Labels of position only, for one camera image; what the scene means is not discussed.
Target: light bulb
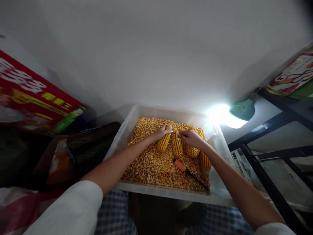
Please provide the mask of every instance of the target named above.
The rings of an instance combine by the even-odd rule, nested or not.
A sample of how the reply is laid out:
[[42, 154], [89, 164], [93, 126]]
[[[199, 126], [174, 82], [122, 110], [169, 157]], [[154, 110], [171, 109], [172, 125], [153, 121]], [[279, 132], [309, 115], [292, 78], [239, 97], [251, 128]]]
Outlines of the light bulb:
[[229, 112], [229, 108], [230, 107], [225, 104], [217, 105], [208, 111], [208, 115], [213, 121], [236, 129], [242, 127], [248, 122], [232, 115]]

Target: white sleeve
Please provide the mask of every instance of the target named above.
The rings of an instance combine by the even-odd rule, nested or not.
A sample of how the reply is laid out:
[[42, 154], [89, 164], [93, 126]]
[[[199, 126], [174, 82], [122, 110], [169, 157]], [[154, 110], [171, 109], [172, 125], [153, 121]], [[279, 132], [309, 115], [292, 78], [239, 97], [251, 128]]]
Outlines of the white sleeve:
[[265, 224], [255, 231], [255, 235], [296, 235], [289, 227], [282, 223]]
[[24, 235], [93, 235], [102, 198], [96, 183], [80, 181], [52, 203]]

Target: plastic storage bin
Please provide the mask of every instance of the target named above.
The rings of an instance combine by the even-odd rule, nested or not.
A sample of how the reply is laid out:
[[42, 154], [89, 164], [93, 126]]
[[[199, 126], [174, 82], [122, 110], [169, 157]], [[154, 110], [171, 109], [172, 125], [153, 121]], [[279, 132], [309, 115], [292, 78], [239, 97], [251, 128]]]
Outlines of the plastic storage bin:
[[[186, 123], [196, 127], [202, 127], [206, 140], [212, 139], [218, 153], [235, 168], [235, 164], [229, 152], [228, 146], [218, 124], [210, 121], [205, 114], [188, 111], [177, 111], [159, 106], [136, 104], [133, 106], [125, 121], [117, 132], [113, 143], [104, 160], [128, 147], [128, 142], [133, 133], [139, 117], [164, 118], [174, 122]], [[130, 192], [150, 194], [156, 196], [170, 197], [182, 200], [196, 201], [202, 203], [233, 206], [231, 196], [223, 184], [221, 178], [212, 167], [210, 171], [211, 194], [191, 190], [170, 188], [165, 186], [142, 184], [132, 181], [120, 180], [116, 189]]]

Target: hand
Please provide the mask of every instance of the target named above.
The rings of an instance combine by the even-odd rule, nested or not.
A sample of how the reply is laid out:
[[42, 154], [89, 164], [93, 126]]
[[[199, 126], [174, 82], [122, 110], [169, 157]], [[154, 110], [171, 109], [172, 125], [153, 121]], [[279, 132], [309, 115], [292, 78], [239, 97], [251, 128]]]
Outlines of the hand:
[[152, 134], [150, 134], [148, 137], [153, 140], [153, 142], [161, 139], [166, 134], [170, 134], [173, 132], [173, 130], [166, 130], [165, 128], [169, 126], [168, 124], [164, 124], [160, 129], [156, 130]]
[[191, 147], [199, 150], [202, 150], [208, 144], [194, 130], [182, 131], [177, 134], [177, 137], [181, 138], [186, 144], [190, 145]]

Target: blue checkered fabric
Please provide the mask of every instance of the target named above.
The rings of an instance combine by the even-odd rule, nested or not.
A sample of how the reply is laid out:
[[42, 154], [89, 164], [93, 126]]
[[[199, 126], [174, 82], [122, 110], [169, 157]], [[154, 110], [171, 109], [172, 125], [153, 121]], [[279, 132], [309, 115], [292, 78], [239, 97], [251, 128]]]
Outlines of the blue checkered fabric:
[[137, 235], [137, 229], [128, 216], [128, 192], [111, 190], [103, 197], [98, 212], [95, 235]]
[[250, 235], [252, 228], [238, 208], [203, 204], [205, 216], [200, 223], [187, 230], [186, 235]]
[[[253, 230], [235, 207], [202, 204], [205, 216], [198, 225], [189, 228], [186, 235], [250, 235]], [[98, 212], [95, 235], [137, 235], [137, 229], [128, 216], [128, 193], [112, 190], [104, 196]]]

